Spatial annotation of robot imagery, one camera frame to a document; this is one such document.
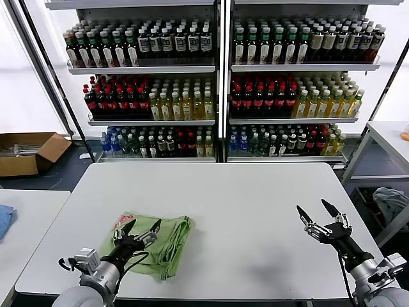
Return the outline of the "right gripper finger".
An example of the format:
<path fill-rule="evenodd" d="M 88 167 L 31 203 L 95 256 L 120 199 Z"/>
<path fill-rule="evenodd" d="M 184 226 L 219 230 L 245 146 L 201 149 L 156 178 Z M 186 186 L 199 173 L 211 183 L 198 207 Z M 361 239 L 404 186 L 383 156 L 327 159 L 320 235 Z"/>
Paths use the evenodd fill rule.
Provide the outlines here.
<path fill-rule="evenodd" d="M 327 212 L 334 218 L 335 222 L 341 223 L 344 229 L 352 229 L 351 224 L 345 213 L 341 213 L 333 204 L 329 203 L 327 200 L 321 199 L 321 202 Z"/>
<path fill-rule="evenodd" d="M 299 206 L 296 206 L 300 220 L 304 223 L 304 231 L 314 239 L 320 239 L 324 230 L 320 225 L 314 222 L 309 215 Z"/>

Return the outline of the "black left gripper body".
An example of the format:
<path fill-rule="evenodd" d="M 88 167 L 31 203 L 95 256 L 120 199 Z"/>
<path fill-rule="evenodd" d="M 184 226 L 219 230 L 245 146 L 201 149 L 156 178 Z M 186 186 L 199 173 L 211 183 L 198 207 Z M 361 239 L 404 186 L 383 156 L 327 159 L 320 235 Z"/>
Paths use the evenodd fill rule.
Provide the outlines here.
<path fill-rule="evenodd" d="M 125 268 L 128 261 L 138 255 L 148 255 L 145 251 L 146 246 L 140 242 L 134 241 L 135 236 L 114 242 L 113 250 L 101 258 L 101 263 L 107 262 L 113 264 L 116 268 Z"/>

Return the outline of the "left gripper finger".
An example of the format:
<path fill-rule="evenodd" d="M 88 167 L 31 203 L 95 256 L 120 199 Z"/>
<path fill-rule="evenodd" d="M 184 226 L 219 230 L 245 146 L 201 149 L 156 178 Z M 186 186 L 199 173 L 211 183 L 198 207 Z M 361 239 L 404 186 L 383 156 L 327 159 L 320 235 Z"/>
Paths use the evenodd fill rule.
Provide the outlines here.
<path fill-rule="evenodd" d="M 144 246 L 152 245 L 157 239 L 162 220 L 158 219 L 153 226 L 147 231 L 134 237 L 134 241 L 140 242 Z"/>
<path fill-rule="evenodd" d="M 123 240 L 129 238 L 129 233 L 134 227 L 136 219 L 130 220 L 128 223 L 118 225 L 113 234 L 113 240 Z"/>

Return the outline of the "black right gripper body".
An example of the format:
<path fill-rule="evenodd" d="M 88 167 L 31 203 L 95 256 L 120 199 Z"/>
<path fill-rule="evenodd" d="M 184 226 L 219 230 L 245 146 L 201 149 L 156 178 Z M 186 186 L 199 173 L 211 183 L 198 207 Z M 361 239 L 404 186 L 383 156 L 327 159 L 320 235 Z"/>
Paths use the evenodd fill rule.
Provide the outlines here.
<path fill-rule="evenodd" d="M 366 260 L 373 259 L 373 255 L 363 251 L 352 239 L 351 228 L 344 228 L 341 223 L 332 223 L 325 226 L 332 231 L 329 235 L 320 235 L 322 244 L 331 245 L 344 260 L 346 265 L 360 265 Z"/>

